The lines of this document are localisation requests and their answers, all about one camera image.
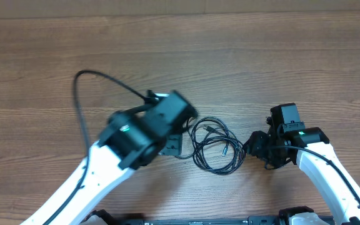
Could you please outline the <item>black cable grey metal plug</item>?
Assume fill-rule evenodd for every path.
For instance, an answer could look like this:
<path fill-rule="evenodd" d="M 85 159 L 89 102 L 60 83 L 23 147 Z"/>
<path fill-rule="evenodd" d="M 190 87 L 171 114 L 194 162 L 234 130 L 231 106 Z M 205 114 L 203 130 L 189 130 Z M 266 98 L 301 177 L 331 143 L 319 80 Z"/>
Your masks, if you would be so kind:
<path fill-rule="evenodd" d="M 203 127 L 206 131 L 208 131 L 208 132 L 215 133 L 215 134 L 218 134 L 218 135 L 221 135 L 221 136 L 226 136 L 224 133 L 221 133 L 221 132 L 217 131 L 216 129 L 214 129 L 214 128 L 211 127 L 211 126 L 203 125 L 202 127 Z M 224 157 L 224 156 L 227 154 L 227 152 L 228 152 L 228 146 L 229 146 L 229 144 L 227 143 L 227 144 L 225 145 L 223 151 L 222 151 L 222 157 Z"/>

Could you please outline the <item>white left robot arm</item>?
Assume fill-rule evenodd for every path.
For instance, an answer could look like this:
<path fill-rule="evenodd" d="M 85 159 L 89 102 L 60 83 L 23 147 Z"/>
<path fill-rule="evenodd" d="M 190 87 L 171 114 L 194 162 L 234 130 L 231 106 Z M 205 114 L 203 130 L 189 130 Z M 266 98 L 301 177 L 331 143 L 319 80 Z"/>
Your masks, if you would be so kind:
<path fill-rule="evenodd" d="M 148 165 L 198 112 L 177 91 L 111 115 L 88 155 L 25 224 L 80 224 L 114 188 Z"/>

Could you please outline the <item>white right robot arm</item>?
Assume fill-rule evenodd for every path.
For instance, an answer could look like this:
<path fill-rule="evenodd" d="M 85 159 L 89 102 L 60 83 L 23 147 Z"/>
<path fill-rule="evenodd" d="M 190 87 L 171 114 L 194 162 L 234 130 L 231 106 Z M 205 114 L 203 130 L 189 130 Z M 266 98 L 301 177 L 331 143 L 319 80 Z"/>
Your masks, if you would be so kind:
<path fill-rule="evenodd" d="M 294 103 L 272 107 L 270 113 L 268 131 L 254 131 L 242 146 L 245 152 L 268 170 L 293 163 L 319 191 L 336 224 L 360 224 L 360 187 L 325 133 L 307 128 Z"/>

